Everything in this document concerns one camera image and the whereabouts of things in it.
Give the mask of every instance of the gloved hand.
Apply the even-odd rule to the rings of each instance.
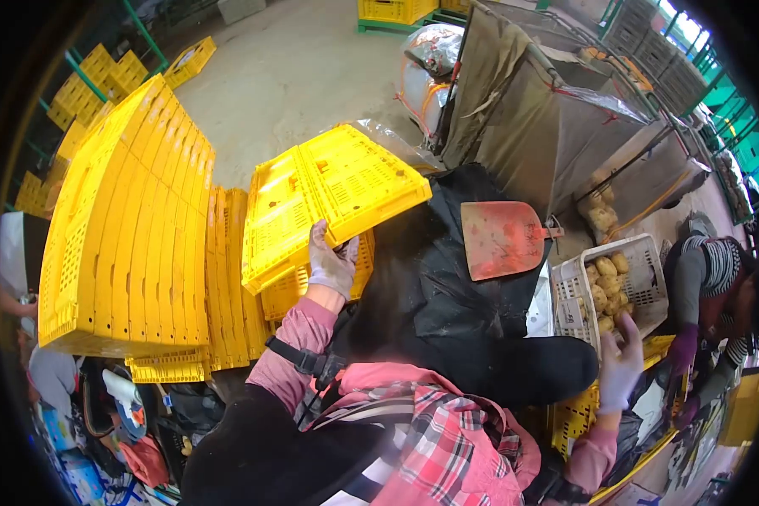
[[[616,318],[616,325],[627,345],[619,356],[616,338],[610,332],[601,335],[597,414],[626,410],[629,407],[630,394],[643,371],[643,344],[635,322],[627,312],[622,312]]]
[[[698,396],[692,396],[683,405],[680,413],[675,416],[674,424],[678,431],[682,431],[687,428],[691,423],[694,416],[700,410],[700,398]]]
[[[309,232],[309,263],[312,265],[310,285],[324,285],[350,299],[349,291],[354,284],[355,264],[360,238],[352,237],[348,242],[329,248],[324,235],[326,220],[321,219]]]
[[[683,324],[683,328],[669,345],[666,357],[672,364],[672,377],[686,374],[694,360],[694,354],[697,353],[697,331],[696,324]]]

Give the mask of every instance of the woman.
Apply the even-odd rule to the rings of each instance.
[[[278,340],[322,353],[354,281],[358,238],[334,250],[326,222],[311,230],[312,277]],[[621,412],[641,373],[632,320],[618,356],[603,336],[597,425],[575,446],[564,482],[545,503],[585,503],[612,467]],[[402,363],[354,363],[342,398],[304,431],[295,427],[310,377],[268,349],[222,422],[194,449],[183,504],[519,504],[540,469],[534,439],[509,410],[463,394],[444,377]]]
[[[673,374],[688,370],[699,347],[708,358],[722,339],[729,340],[714,371],[697,382],[678,415],[678,428],[726,389],[753,346],[754,326],[759,331],[759,261],[733,237],[712,239],[693,228],[672,246],[664,264],[672,287],[669,323],[676,333],[668,351]],[[704,367],[697,369],[702,374]]]

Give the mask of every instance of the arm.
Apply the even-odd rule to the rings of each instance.
[[[702,251],[698,248],[682,254],[673,280],[678,335],[667,353],[675,376],[686,372],[697,353],[700,287],[705,279],[706,258]]]
[[[326,221],[312,226],[309,235],[309,263],[312,276],[307,293],[284,317],[276,339],[301,350],[322,353],[332,339],[334,321],[349,297],[354,283],[359,238],[329,248],[324,235]],[[247,380],[276,396],[292,414],[304,398],[309,375],[295,370],[294,365],[272,350],[261,356]]]
[[[316,302],[318,298],[314,289],[318,285],[312,285],[307,290],[307,295],[290,309],[284,317],[282,326],[276,332],[276,338],[297,349],[307,348],[315,353],[322,353],[332,339],[332,329],[337,313],[345,303],[343,296],[328,287],[321,287],[325,291],[332,291],[340,298],[339,304],[325,305]],[[290,413],[295,412],[298,403],[304,398],[304,391],[309,385],[309,376],[301,374],[288,360],[265,350],[247,380],[252,385],[259,385],[276,396]]]
[[[599,410],[593,427],[574,444],[565,469],[565,479],[586,494],[598,490],[601,480],[616,460],[616,438],[622,411],[643,370],[643,346],[635,322],[626,312],[617,318],[618,329],[627,345],[619,353],[610,332],[601,335]]]

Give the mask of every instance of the plaid fabric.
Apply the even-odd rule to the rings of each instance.
[[[461,429],[484,430],[499,455],[495,477],[516,468],[519,438],[483,398],[449,393],[440,385],[401,382],[362,390],[372,399],[413,397],[414,415],[401,452],[401,477],[444,506],[490,503],[484,494],[461,490],[474,446]]]

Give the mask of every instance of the green metal frame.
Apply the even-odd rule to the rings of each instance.
[[[153,75],[157,75],[161,72],[163,72],[165,69],[169,68],[169,61],[166,59],[165,56],[163,56],[162,51],[158,47],[157,44],[154,43],[154,39],[149,34],[149,32],[146,30],[146,27],[143,26],[141,19],[137,16],[137,13],[134,9],[132,9],[132,6],[129,5],[129,0],[122,0],[124,7],[126,8],[127,12],[129,13],[129,16],[132,18],[132,22],[135,24],[135,27],[137,27],[137,30],[143,35],[143,38],[146,39],[146,42],[149,44],[149,47],[152,48],[152,51],[155,55],[157,55],[158,59],[160,60],[160,65],[154,70],[152,70],[149,75],[146,76],[144,79],[145,81],[152,77]]]

